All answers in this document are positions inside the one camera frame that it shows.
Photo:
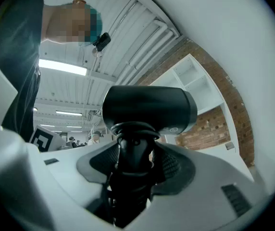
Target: pipe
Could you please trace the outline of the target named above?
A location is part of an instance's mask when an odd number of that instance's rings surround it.
[[[158,55],[161,54],[162,51],[164,51],[173,41],[175,41],[177,38],[179,38],[178,34],[175,35],[166,45],[164,45],[149,61],[145,66],[141,69],[141,71],[138,72],[138,74],[129,82],[128,85],[133,85],[136,83],[142,76],[143,73],[146,72],[145,69],[149,67],[149,63],[151,63]]]
[[[167,41],[170,39],[170,37],[173,35],[173,32],[171,30],[168,30],[168,33],[160,39],[158,43],[156,43],[152,49],[143,57],[143,59],[138,63],[136,67],[133,68],[131,73],[127,76],[127,78],[124,80],[122,85],[125,85],[131,80],[131,78],[139,71],[139,69],[143,66],[143,64]]]
[[[130,61],[122,71],[121,75],[118,77],[117,82],[115,85],[119,85],[120,82],[124,79],[124,77],[128,74],[130,69],[134,67],[138,59],[145,53],[145,51],[156,41],[156,39],[167,29],[167,24],[164,22],[154,20],[153,21],[158,26],[161,26],[161,28],[155,32],[155,34],[142,46],[142,48],[136,53],[136,55],[133,57],[132,61]]]

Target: white ceiling panel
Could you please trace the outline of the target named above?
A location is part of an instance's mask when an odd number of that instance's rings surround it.
[[[73,0],[44,0],[47,5],[61,5]],[[158,29],[153,21],[168,17],[151,0],[85,0],[101,13],[103,32],[111,42],[101,58],[92,55],[94,46],[79,47],[78,43],[57,44],[45,41],[40,45],[40,58],[87,68],[81,76],[52,69],[41,69],[41,83],[35,102],[34,125],[55,124],[51,130],[66,130],[66,124],[94,125],[101,117],[98,111],[109,88],[115,84],[127,63]],[[83,113],[83,117],[56,114],[55,110]]]

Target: white shelf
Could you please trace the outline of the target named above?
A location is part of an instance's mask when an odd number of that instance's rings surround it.
[[[166,71],[163,75],[161,75],[158,79],[156,79],[151,86],[159,86],[159,87],[177,87],[183,89],[182,85],[176,79],[173,74],[172,69]]]
[[[179,61],[173,70],[184,86],[204,75],[202,69],[194,65],[190,55]]]
[[[222,98],[215,92],[206,76],[202,76],[186,86],[198,109],[198,115],[201,115],[223,103]]]

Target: person in background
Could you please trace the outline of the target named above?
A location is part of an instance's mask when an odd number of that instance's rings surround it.
[[[88,141],[88,146],[99,143],[99,138],[103,137],[103,135],[99,131],[95,131],[92,135],[92,138]]]
[[[59,6],[43,0],[0,0],[0,5],[0,70],[18,91],[2,126],[29,141],[41,75],[40,43],[89,45],[100,37],[102,20],[83,0]]]

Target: white wall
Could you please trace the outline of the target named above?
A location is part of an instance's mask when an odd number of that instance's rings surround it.
[[[255,164],[275,191],[275,17],[263,0],[155,0],[227,72],[250,116]]]
[[[80,144],[84,142],[88,142],[88,132],[82,132],[82,133],[67,133],[67,139],[69,139],[71,136],[74,137],[75,142],[80,141]]]

